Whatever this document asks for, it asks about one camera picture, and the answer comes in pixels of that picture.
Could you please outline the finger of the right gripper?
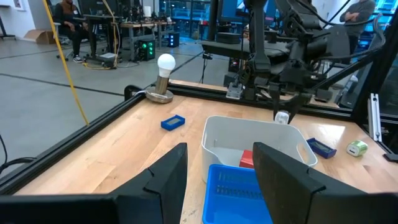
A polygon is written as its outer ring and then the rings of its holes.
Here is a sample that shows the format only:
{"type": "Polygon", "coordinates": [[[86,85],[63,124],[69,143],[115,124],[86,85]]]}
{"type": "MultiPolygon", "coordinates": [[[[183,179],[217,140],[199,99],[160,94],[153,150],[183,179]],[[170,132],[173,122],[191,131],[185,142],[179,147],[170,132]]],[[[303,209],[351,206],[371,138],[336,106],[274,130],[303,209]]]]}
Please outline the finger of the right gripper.
{"type": "Polygon", "coordinates": [[[273,117],[276,118],[277,113],[280,108],[280,86],[279,85],[270,85],[269,86],[269,95],[273,101],[273,117]]]}
{"type": "Polygon", "coordinates": [[[289,121],[288,123],[293,120],[294,116],[299,112],[300,108],[303,105],[310,103],[312,99],[312,94],[310,93],[299,93],[295,95],[293,98],[289,100],[287,103],[287,109],[289,112],[289,121]]]}

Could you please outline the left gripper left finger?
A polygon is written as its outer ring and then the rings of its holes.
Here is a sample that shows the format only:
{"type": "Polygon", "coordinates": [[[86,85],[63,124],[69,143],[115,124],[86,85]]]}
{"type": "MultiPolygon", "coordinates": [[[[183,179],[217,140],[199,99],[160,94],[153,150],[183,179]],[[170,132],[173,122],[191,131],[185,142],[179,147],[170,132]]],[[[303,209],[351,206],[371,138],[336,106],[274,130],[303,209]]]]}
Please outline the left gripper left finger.
{"type": "Polygon", "coordinates": [[[187,187],[187,143],[181,142],[114,189],[119,224],[179,224],[187,187]]]}

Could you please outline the purple plug adapter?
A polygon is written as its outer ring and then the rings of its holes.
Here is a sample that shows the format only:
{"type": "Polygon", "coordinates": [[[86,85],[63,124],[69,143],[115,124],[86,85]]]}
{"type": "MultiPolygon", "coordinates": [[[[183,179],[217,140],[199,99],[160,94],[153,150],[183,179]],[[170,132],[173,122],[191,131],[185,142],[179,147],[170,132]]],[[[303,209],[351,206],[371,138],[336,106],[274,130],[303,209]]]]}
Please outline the purple plug adapter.
{"type": "Polygon", "coordinates": [[[279,124],[289,124],[290,114],[288,111],[278,111],[274,116],[274,121],[279,124]]]}

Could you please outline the dark blue digital display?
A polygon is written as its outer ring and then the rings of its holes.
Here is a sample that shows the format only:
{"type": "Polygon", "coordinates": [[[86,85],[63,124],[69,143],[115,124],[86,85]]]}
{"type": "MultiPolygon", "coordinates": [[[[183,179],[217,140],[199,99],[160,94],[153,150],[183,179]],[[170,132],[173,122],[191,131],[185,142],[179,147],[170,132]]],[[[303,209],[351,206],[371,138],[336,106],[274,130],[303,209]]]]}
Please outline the dark blue digital display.
{"type": "Polygon", "coordinates": [[[332,149],[331,147],[316,140],[315,138],[308,139],[307,143],[314,153],[318,154],[324,159],[332,158],[336,154],[336,149],[332,149]]]}

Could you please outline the dark red plug adapter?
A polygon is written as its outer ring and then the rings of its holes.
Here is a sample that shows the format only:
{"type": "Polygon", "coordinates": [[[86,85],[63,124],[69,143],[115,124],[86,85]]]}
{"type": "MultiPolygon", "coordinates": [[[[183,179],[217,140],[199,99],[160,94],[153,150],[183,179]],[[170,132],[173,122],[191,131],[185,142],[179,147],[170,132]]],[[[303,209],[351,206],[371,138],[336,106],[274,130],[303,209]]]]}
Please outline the dark red plug adapter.
{"type": "Polygon", "coordinates": [[[252,159],[252,151],[244,150],[239,161],[239,166],[244,168],[253,169],[254,163],[252,159]]]}

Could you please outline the bright blue digital display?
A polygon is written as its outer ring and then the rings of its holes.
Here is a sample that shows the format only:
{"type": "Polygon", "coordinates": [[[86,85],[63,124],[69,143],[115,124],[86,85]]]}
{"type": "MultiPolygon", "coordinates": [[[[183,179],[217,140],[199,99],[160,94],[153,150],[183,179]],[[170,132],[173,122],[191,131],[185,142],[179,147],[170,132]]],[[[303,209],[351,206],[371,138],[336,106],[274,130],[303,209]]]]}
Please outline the bright blue digital display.
{"type": "Polygon", "coordinates": [[[161,128],[172,131],[181,125],[185,124],[185,118],[179,115],[175,115],[169,119],[166,119],[160,123],[161,128]]]}

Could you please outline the green plug adapter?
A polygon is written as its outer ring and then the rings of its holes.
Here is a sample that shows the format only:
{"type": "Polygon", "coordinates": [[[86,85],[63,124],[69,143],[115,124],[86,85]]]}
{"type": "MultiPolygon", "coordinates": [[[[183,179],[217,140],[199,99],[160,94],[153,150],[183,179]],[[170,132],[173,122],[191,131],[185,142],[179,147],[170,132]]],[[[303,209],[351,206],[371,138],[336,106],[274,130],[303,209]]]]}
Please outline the green plug adapter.
{"type": "Polygon", "coordinates": [[[346,152],[353,157],[360,157],[368,150],[368,145],[359,140],[355,140],[348,144],[346,152]]]}

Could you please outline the white plastic bin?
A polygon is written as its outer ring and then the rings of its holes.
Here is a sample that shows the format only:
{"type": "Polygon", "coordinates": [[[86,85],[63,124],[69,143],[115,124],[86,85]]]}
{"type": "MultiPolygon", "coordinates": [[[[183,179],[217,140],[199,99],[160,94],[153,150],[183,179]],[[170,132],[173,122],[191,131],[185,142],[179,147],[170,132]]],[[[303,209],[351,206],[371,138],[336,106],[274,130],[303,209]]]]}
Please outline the white plastic bin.
{"type": "Polygon", "coordinates": [[[201,140],[202,180],[207,181],[212,164],[239,166],[245,150],[262,142],[284,154],[315,167],[318,159],[302,133],[294,126],[252,119],[210,116],[201,140]]]}

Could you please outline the blue slotted plastic basket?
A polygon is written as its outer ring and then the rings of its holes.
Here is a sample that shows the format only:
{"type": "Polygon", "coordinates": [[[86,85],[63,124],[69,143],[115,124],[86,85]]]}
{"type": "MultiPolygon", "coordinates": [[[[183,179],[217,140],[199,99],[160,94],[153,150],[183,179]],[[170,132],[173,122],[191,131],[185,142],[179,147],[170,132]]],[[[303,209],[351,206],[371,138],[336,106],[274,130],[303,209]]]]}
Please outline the blue slotted plastic basket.
{"type": "Polygon", "coordinates": [[[202,222],[273,224],[254,169],[209,166],[202,222]]]}

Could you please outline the black desk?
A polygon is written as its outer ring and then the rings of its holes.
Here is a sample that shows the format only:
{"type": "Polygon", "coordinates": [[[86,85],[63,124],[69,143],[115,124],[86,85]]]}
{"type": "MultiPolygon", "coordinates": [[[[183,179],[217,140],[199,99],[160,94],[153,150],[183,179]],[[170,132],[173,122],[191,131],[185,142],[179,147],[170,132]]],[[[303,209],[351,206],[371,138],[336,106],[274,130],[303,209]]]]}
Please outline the black desk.
{"type": "MultiPolygon", "coordinates": [[[[250,56],[249,41],[244,40],[243,51],[241,51],[241,44],[224,44],[219,42],[213,42],[203,40],[200,42],[203,51],[209,54],[221,55],[232,58],[243,58],[247,59],[250,56]]],[[[289,49],[286,48],[286,43],[276,42],[268,43],[264,42],[264,53],[269,57],[276,57],[280,55],[289,54],[289,49]]]]}

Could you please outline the white bulb lamp, round base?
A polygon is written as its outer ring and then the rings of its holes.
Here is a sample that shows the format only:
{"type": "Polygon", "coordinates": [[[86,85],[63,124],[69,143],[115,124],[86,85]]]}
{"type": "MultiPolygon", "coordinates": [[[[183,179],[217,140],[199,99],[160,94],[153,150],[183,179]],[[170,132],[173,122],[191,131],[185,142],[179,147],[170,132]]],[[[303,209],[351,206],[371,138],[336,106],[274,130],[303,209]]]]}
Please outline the white bulb lamp, round base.
{"type": "Polygon", "coordinates": [[[146,88],[146,97],[156,103],[170,103],[174,94],[167,87],[170,74],[176,65],[175,58],[170,54],[162,54],[157,60],[157,65],[159,74],[155,86],[146,88]]]}

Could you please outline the computer with green lights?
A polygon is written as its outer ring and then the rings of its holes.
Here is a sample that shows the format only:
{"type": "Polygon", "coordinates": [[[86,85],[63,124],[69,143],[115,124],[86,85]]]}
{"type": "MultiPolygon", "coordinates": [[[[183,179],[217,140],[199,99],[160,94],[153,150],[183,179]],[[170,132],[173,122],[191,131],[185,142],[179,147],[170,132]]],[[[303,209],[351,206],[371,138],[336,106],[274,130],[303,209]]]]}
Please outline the computer with green lights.
{"type": "Polygon", "coordinates": [[[140,40],[138,43],[137,58],[140,61],[149,61],[155,59],[155,41],[154,40],[140,40]]]}

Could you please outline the white flat box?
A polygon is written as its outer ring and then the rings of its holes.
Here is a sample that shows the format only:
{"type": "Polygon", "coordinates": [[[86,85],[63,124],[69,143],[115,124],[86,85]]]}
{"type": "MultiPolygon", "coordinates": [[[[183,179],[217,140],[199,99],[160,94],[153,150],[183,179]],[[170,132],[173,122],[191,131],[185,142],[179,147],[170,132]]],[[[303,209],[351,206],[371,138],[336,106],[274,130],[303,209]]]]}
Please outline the white flat box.
{"type": "Polygon", "coordinates": [[[118,55],[108,52],[105,54],[98,55],[98,57],[100,60],[107,61],[107,62],[113,62],[117,59],[118,55]]]}

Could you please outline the silver aluminium bracket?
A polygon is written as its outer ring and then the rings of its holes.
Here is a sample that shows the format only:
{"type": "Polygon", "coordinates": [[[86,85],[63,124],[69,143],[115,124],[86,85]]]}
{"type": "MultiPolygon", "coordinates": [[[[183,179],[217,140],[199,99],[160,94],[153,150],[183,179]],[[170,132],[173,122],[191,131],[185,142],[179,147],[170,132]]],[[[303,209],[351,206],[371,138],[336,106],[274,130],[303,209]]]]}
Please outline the silver aluminium bracket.
{"type": "Polygon", "coordinates": [[[368,126],[371,138],[376,142],[382,142],[379,95],[377,93],[371,93],[368,99],[368,126]]]}

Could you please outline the black aluminium table frame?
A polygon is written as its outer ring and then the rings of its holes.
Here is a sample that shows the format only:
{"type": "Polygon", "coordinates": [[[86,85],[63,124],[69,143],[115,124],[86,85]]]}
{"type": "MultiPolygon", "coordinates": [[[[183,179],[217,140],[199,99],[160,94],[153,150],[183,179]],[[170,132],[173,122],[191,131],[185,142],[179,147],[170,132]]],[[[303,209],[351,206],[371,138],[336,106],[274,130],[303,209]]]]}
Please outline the black aluminium table frame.
{"type": "MultiPolygon", "coordinates": [[[[217,86],[173,81],[169,104],[143,96],[130,98],[63,141],[0,179],[0,195],[98,193],[112,190],[152,164],[178,142],[188,144],[188,193],[204,192],[201,146],[207,117],[231,115],[268,121],[272,106],[265,101],[232,100],[217,86]],[[185,124],[168,131],[160,123],[175,115],[185,124]]],[[[373,141],[351,111],[321,105],[304,106],[292,121],[306,137],[337,148],[316,169],[366,192],[398,192],[398,164],[383,158],[386,148],[373,141]],[[346,152],[349,143],[368,145],[360,157],[346,152]]]]}

